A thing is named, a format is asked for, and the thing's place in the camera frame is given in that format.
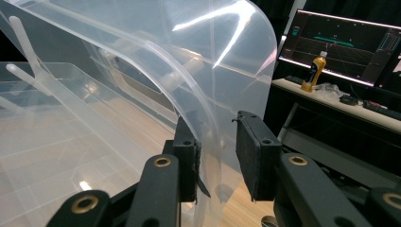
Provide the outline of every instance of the wooden floor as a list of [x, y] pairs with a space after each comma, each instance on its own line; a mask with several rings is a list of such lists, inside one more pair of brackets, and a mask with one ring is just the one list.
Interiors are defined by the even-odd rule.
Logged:
[[241, 182], [233, 196], [224, 206], [222, 227], [261, 227], [264, 216], [274, 216], [272, 201], [252, 202], [244, 182]]

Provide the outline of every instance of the desk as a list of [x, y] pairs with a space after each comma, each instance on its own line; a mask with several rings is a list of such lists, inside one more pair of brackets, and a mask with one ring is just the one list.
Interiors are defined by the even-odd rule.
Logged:
[[265, 114], [265, 122], [278, 135], [284, 146], [302, 152], [318, 163], [336, 169], [339, 173], [368, 187], [399, 187], [400, 178], [396, 175], [288, 128], [291, 114], [297, 107], [335, 118], [347, 127], [374, 135], [377, 140], [398, 148], [401, 148], [401, 121], [374, 113], [361, 106], [349, 106], [339, 101], [324, 99], [316, 93], [307, 93], [300, 89], [300, 85], [284, 79], [272, 82]]

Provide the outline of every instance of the clear plastic sheet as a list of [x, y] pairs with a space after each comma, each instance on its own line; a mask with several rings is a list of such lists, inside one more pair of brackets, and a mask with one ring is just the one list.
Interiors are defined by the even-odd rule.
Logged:
[[[166, 131], [164, 136], [149, 135], [150, 140], [168, 139], [177, 114], [182, 116], [201, 141], [201, 178], [212, 196], [208, 199], [199, 193], [197, 205], [184, 205], [183, 225], [218, 225], [221, 207], [241, 180], [235, 156], [236, 124], [231, 120], [239, 110], [263, 117], [266, 108], [276, 43], [263, 12], [242, 0], [23, 0], [1, 1], [0, 9], [0, 26], [18, 48], [22, 47], [10, 28], [10, 16], [21, 19], [40, 61], [71, 63], [67, 65], [84, 78], [92, 77], [102, 91], [120, 96], [141, 110], [152, 120], [153, 125], [146, 128]], [[58, 66], [46, 70], [55, 78], [64, 74]], [[79, 80], [76, 71], [71, 78]], [[83, 84], [74, 84], [65, 91], [79, 93]], [[54, 98], [68, 109], [60, 97]], [[143, 123], [135, 114], [117, 107], [111, 107], [114, 114], [123, 114], [138, 125]], [[75, 108], [68, 110], [77, 116]], [[79, 117], [78, 121], [99, 136], [85, 119]], [[110, 123], [107, 117], [104, 119], [106, 125]], [[119, 127], [142, 133], [142, 128], [118, 125], [117, 131], [122, 131]], [[118, 155], [120, 149], [124, 150], [106, 144]], [[145, 145], [136, 146], [138, 149], [130, 154], [121, 151], [130, 157], [120, 155], [134, 169], [133, 179], [140, 176], [143, 159], [153, 154]], [[27, 185], [21, 189], [32, 190]], [[47, 203], [40, 201], [37, 206], [45, 207]]]

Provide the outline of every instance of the monitor screen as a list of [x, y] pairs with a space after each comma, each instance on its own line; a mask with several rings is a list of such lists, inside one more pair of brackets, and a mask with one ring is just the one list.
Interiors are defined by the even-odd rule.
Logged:
[[324, 74], [375, 86], [400, 43], [401, 27], [298, 9], [279, 60], [310, 67], [326, 51]]

